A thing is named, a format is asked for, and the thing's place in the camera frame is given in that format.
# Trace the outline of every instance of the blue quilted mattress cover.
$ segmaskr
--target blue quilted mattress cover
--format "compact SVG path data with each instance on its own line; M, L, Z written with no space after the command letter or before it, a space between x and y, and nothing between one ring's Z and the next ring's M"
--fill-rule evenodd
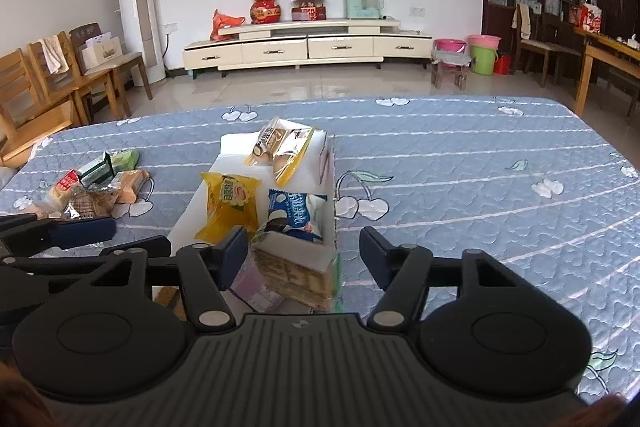
M537 98L319 100L211 108L57 133L0 191L17 212L104 150L135 148L149 171L114 244L168 234L220 151L220 137L272 117L332 132L345 311L378 301L358 256L372 225L396 245L460 256L481 248L587 324L593 355L578 391L591 401L640 389L638 172L581 119ZM75 255L96 255L102 245ZM428 310L454 298L436 289ZM561 363L549 360L548 363Z

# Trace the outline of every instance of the white drawer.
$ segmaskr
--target white drawer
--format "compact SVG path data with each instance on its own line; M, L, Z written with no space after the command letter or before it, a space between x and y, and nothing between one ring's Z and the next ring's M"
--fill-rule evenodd
M202 68L213 68L226 64L241 64L242 44L226 44L222 46L212 46L210 48L198 48L196 50L184 50L182 59L185 70L201 70Z
M376 57L431 58L433 39L425 37L373 37Z
M309 38L309 58L373 57L373 37Z
M306 39L242 44L242 62L244 64L280 62L282 60L306 60Z

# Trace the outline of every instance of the mint green kitchen appliance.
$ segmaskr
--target mint green kitchen appliance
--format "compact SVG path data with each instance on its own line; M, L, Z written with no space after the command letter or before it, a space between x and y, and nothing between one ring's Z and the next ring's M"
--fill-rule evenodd
M380 19L385 0L344 0L347 19Z

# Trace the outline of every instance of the green bucket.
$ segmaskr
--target green bucket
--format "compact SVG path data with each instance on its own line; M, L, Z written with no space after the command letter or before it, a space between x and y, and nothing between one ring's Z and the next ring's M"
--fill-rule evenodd
M494 64L498 59L498 51L495 48L472 45L471 56L475 59L471 71L480 74L494 73Z

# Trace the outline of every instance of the electrical outlet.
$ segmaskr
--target electrical outlet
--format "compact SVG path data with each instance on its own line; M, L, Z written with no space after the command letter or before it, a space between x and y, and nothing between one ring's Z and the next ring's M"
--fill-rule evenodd
M178 31L178 23L173 22L171 24L165 24L162 26L162 34L168 35L169 33L174 33Z
M409 8L409 17L425 17L425 16L426 16L426 10L424 8L416 8L416 7Z

